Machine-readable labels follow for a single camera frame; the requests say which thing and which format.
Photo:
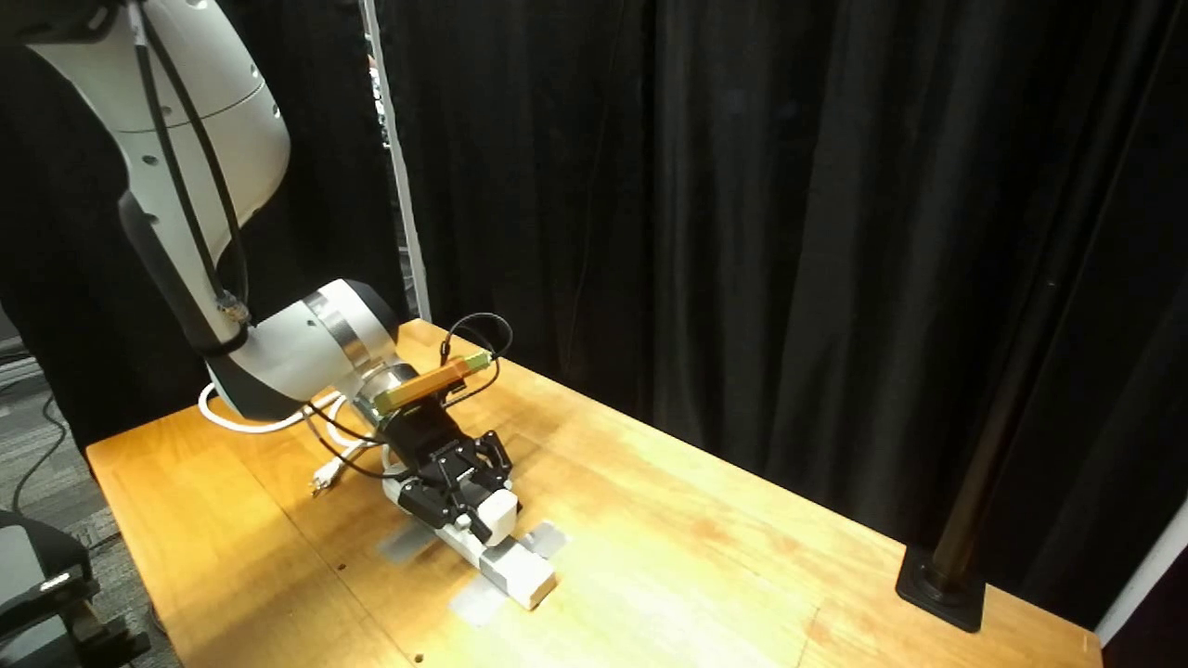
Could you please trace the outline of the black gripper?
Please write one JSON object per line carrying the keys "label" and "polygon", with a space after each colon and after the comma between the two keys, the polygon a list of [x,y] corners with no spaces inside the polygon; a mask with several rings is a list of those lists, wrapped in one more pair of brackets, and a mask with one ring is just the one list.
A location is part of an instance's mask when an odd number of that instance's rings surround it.
{"label": "black gripper", "polygon": [[400,407],[379,428],[382,491],[432,528],[473,516],[485,492],[512,477],[506,441],[464,435],[441,404]]}

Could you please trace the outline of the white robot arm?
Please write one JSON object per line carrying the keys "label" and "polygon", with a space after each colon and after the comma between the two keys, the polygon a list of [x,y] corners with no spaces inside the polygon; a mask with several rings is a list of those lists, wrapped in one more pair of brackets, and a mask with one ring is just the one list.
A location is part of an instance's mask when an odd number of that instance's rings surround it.
{"label": "white robot arm", "polygon": [[0,0],[0,28],[64,74],[120,143],[121,231],[238,417],[316,417],[334,388],[363,412],[405,512],[483,542],[517,528],[502,441],[447,412],[447,393],[490,365],[483,354],[413,372],[363,283],[334,278],[255,318],[219,278],[287,179],[291,132],[215,0]]}

